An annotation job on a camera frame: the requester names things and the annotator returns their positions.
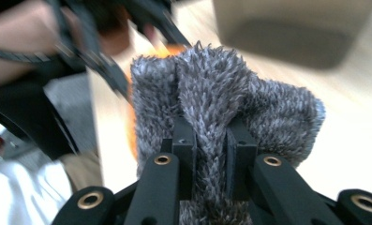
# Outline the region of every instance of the wooden floor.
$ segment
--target wooden floor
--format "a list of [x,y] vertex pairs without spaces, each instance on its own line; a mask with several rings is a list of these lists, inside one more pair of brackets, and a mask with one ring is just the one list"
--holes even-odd
[[[213,1],[200,0],[182,4],[176,10],[176,22],[187,39],[206,46],[221,45],[216,31]],[[127,70],[132,57],[146,53],[152,48],[145,39],[132,33],[133,48],[115,59]],[[299,67],[252,52],[239,51],[247,65],[263,79],[272,79],[304,86],[320,98],[326,107],[327,118],[319,133],[310,157],[298,168],[298,172],[317,192],[335,199],[345,188],[361,188],[372,192],[372,20],[354,43],[343,63],[333,69],[318,70]],[[95,97],[95,117],[100,148],[110,151],[120,144],[108,133],[115,126],[110,123],[115,114],[115,95],[98,77],[91,79]],[[103,160],[109,171],[131,171],[135,167],[117,165],[115,157]]]

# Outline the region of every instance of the person's hand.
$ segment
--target person's hand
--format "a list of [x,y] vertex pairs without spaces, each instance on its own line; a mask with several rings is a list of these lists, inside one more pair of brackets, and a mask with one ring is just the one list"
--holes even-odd
[[[68,8],[63,8],[67,21],[71,26],[71,32],[78,46],[82,47],[82,40],[80,39],[81,26],[77,16]],[[128,28],[128,14],[123,7],[116,7],[112,11],[115,15],[112,17],[116,20],[109,28],[105,28],[99,32],[99,40],[101,50],[109,55],[116,55],[124,51],[129,45],[129,28]],[[38,17],[43,21],[43,24],[50,30],[52,35],[59,40],[59,28],[56,18],[52,13],[51,7],[43,2],[40,2],[37,10]]]

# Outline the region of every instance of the black strap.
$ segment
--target black strap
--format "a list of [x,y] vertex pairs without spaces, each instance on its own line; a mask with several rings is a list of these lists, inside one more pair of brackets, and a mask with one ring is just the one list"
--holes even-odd
[[35,53],[19,53],[19,52],[6,52],[0,50],[0,58],[5,60],[10,60],[19,63],[29,63],[29,64],[41,64],[47,63],[58,59],[58,55],[46,55],[42,52]]

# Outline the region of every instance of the white fabric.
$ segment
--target white fabric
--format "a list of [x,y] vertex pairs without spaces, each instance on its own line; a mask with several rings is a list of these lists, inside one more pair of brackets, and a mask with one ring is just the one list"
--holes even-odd
[[37,173],[14,161],[0,161],[0,225],[51,224],[71,196],[63,165],[49,163]]

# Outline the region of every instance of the blurry background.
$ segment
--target blurry background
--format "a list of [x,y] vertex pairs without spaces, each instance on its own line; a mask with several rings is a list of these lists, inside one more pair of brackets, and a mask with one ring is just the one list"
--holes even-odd
[[[243,4],[243,1],[227,2],[231,2],[231,5],[237,2]],[[275,56],[268,55],[267,51],[262,52],[265,49],[273,49],[273,43],[276,43],[273,40],[281,40],[281,38],[272,37],[264,44],[263,35],[269,37],[279,34],[275,30],[284,29],[284,26],[275,26],[275,29],[271,30],[264,23],[234,26],[231,18],[243,12],[231,10],[230,6],[219,6],[220,4],[223,4],[222,0],[216,0],[215,3],[212,0],[198,0],[176,4],[175,22],[191,43],[200,41],[202,46],[211,44],[212,47],[218,47],[224,44],[228,48],[236,47],[238,53],[246,60],[248,67],[257,72],[260,78],[304,86],[320,98],[326,107],[326,120],[312,154],[301,164],[298,172],[317,192],[332,199],[336,199],[338,192],[346,188],[360,188],[372,192],[372,11],[371,13],[364,12],[367,15],[364,18],[366,21],[362,22],[363,27],[358,35],[353,34],[355,39],[352,36],[347,37],[345,39],[347,43],[342,43],[338,39],[334,42],[326,39],[324,41],[332,44],[330,48],[322,51],[318,51],[320,48],[315,48],[317,53],[320,53],[318,57],[322,61],[314,60],[314,57],[305,52],[303,57],[295,58],[299,60],[297,61],[293,60],[294,58],[281,59],[280,56],[283,56],[283,53]],[[344,7],[344,10],[350,11],[353,8],[362,7],[361,4],[353,4],[350,3],[350,6]],[[334,5],[334,8],[338,9],[340,14],[345,13],[339,6]],[[285,11],[281,8],[276,10],[271,13],[280,15],[281,11]],[[223,35],[225,33],[223,29],[226,28],[231,29],[232,33],[229,32],[227,33],[230,34],[229,36],[222,37],[221,41],[224,40],[222,43],[219,32]],[[320,34],[305,32],[305,38],[308,38],[304,41],[306,44],[319,44],[319,41],[315,41],[314,38],[325,39]],[[290,40],[291,38],[287,40],[288,46],[285,45],[287,48],[283,46],[283,43],[282,47],[289,51],[291,56],[295,55],[294,50],[297,46],[289,46]],[[148,41],[133,31],[132,42],[132,48],[115,57],[124,70],[129,68],[132,58],[148,53],[148,50],[153,48]],[[307,64],[300,61],[303,58],[308,58]],[[91,81],[95,107],[98,104],[99,108],[107,109],[95,115],[97,132],[99,132],[101,118],[112,108],[112,104],[105,102],[110,102],[110,98],[114,99],[115,96],[98,78]]]

